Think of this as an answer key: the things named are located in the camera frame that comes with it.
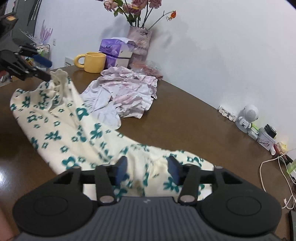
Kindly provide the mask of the cream green-flower garment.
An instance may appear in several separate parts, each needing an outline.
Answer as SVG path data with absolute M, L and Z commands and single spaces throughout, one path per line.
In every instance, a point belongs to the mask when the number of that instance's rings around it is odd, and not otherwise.
M 170 151 L 140 144 L 96 121 L 84 105 L 67 72 L 52 72 L 51 81 L 33 91 L 17 89 L 10 108 L 34 149 L 60 174 L 80 167 L 93 170 L 127 157 L 127 171 L 113 190 L 123 196 L 178 197 L 181 186 L 168 173 L 167 157 L 203 170 L 214 166 L 186 151 Z

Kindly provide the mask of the yellow ceramic mug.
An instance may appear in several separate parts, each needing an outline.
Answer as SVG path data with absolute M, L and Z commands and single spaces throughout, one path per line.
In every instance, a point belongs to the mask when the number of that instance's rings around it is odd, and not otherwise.
M 88 73 L 101 73 L 105 68 L 106 54 L 100 52 L 88 52 L 76 56 L 73 63 L 76 67 Z

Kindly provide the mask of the white power strip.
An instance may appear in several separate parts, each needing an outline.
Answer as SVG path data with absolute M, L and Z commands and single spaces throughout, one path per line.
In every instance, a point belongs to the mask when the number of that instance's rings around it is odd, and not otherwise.
M 234 113 L 227 111 L 223 106 L 220 105 L 217 110 L 223 117 L 229 119 L 232 122 L 236 122 L 237 116 Z

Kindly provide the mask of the white tin box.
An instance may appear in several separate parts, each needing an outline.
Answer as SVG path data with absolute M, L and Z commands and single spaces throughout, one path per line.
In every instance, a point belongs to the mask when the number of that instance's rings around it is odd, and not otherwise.
M 257 142 L 269 151 L 275 144 L 275 139 L 273 139 L 266 133 L 259 133 Z

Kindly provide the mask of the pink floral garment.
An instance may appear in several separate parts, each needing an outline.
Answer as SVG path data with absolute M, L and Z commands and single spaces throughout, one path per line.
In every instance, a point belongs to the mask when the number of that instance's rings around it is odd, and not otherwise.
M 80 94 L 92 116 L 113 130 L 122 118 L 140 119 L 157 99 L 158 79 L 125 67 L 101 72 Z

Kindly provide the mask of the purple tissue pack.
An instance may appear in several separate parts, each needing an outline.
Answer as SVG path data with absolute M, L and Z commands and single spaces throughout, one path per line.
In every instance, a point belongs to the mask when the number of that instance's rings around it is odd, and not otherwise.
M 109 67 L 128 67 L 133 49 L 137 45 L 128 38 L 102 39 L 99 52 L 106 54 L 105 69 Z

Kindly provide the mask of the white astronaut figurine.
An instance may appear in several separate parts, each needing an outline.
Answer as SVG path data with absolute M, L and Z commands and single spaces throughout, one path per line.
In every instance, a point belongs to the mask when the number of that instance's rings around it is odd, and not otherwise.
M 242 115 L 239 116 L 235 122 L 236 126 L 244 133 L 248 133 L 251 128 L 251 124 L 259 117 L 259 110 L 253 104 L 248 104 L 242 111 Z

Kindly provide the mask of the black small device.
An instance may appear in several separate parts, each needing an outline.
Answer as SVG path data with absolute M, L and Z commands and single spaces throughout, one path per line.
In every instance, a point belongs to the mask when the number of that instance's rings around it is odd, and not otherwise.
M 272 127 L 269 124 L 266 124 L 266 126 L 264 127 L 266 133 L 271 137 L 271 138 L 275 138 L 277 135 L 277 131 L 274 127 Z

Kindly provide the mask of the green charger block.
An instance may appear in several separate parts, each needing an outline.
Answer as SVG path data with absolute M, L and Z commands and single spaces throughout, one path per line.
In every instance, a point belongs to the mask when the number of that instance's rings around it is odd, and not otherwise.
M 293 160 L 291 163 L 287 165 L 287 173 L 291 174 L 296 168 L 296 160 Z

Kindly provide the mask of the pink marbled vase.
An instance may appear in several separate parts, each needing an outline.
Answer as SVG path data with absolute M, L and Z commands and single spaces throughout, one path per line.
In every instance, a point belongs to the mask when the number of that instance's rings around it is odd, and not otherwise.
M 152 37 L 152 30 L 130 26 L 127 38 L 135 43 L 133 54 L 145 56 L 149 49 L 149 43 Z

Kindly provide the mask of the dried rose bouquet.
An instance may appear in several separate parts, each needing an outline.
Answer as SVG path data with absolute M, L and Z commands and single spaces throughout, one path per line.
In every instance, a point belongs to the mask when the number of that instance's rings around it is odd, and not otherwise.
M 135 1 L 100 1 L 104 8 L 113 13 L 114 17 L 118 15 L 125 16 L 130 26 L 145 28 L 145 24 L 151 13 L 162 6 L 162 1 L 153 0 L 135 0 Z

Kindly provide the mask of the plastic snack bag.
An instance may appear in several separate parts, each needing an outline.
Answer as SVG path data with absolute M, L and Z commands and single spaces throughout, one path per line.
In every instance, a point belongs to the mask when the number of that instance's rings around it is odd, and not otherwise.
M 158 80 L 162 80 L 164 77 L 161 67 L 154 61 L 133 60 L 129 67 L 134 72 L 142 73 L 147 76 L 153 76 Z

